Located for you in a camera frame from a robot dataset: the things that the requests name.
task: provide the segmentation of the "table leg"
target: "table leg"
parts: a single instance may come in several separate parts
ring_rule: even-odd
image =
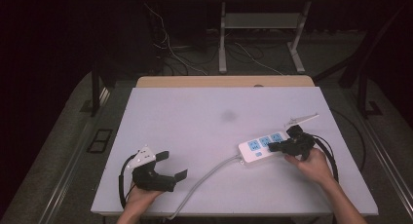
[[[294,62],[295,68],[297,69],[298,73],[305,72],[303,63],[301,62],[301,58],[297,52],[297,45],[298,45],[298,41],[300,40],[301,34],[303,33],[304,25],[307,20],[307,15],[309,13],[310,6],[311,6],[311,2],[310,1],[306,2],[306,4],[304,5],[303,12],[301,13],[299,19],[297,20],[297,28],[296,28],[294,40],[292,40],[292,42],[287,43],[289,52],[291,54],[292,60]]]
[[[225,2],[221,9],[221,28],[219,38],[219,73],[227,73],[227,59],[225,57]]]

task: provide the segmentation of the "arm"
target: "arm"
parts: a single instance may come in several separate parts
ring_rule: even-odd
[[[295,157],[289,155],[285,155],[285,159],[297,166],[301,172],[321,187],[333,206],[333,211],[338,223],[366,223],[364,218],[346,196],[340,184],[334,180],[325,155],[319,149],[313,148],[306,161],[299,161]]]
[[[129,194],[125,210],[119,217],[117,224],[136,223],[145,210],[162,193],[160,191],[145,191],[134,186]]]

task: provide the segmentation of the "human hand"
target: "human hand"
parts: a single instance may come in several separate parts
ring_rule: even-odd
[[[285,155],[285,159],[295,165],[308,178],[315,181],[319,185],[323,185],[334,177],[327,164],[325,154],[319,149],[313,148],[310,151],[310,156],[306,161],[300,161],[293,156]]]
[[[164,192],[161,191],[146,191],[133,186],[129,193],[128,201],[125,205],[125,210],[119,217],[117,223],[136,223],[139,217],[155,201],[155,199],[163,193]]]

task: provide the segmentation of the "tabletop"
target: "tabletop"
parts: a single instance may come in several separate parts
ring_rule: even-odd
[[[259,77],[250,78],[250,82],[248,77],[240,77],[242,82],[238,82],[237,77],[218,78],[219,81],[212,81],[212,77],[141,78],[138,88],[131,92],[92,212],[103,215],[121,213],[118,195],[120,168],[128,156],[145,145],[154,153],[166,150],[170,153],[169,159],[157,163],[155,170],[158,173],[173,175],[188,169],[188,177],[176,184],[174,192],[160,196],[145,214],[169,216],[205,174],[239,154],[238,144],[285,131],[283,125],[292,117],[318,113],[319,117],[301,127],[305,132],[322,136],[331,144],[340,183],[360,213],[377,214],[377,206],[320,89],[312,86],[311,82],[305,82],[307,86],[303,87],[291,87],[292,82],[264,82],[273,78],[274,81],[279,80],[280,77],[262,77],[261,81]],[[294,79],[311,81],[305,76]],[[158,84],[161,87],[151,87],[150,80],[161,81]],[[207,80],[227,87],[207,87]],[[235,87],[228,87],[230,80]],[[167,81],[174,84],[173,88],[163,87],[167,86]],[[269,84],[283,86],[269,87]],[[131,175],[126,171],[126,191],[130,182]],[[279,155],[251,166],[234,161],[219,169],[196,190],[179,215],[294,216],[331,212],[328,199],[319,186]]]

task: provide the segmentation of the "power strip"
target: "power strip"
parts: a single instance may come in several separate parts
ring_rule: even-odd
[[[271,156],[279,155],[280,152],[270,152],[268,144],[284,140],[287,140],[285,134],[279,131],[241,143],[238,145],[238,148],[243,155],[244,162],[251,164]]]

